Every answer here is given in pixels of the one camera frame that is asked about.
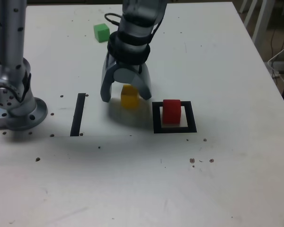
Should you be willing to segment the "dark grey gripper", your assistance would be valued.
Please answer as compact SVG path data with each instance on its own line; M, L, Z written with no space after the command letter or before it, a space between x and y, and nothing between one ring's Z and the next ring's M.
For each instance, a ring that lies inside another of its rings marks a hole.
M103 102L111 99L111 88L114 81L130 84L136 88L139 95L148 100L151 98L151 81L147 65L130 65L115 61L114 57L107 53L103 69L100 95Z

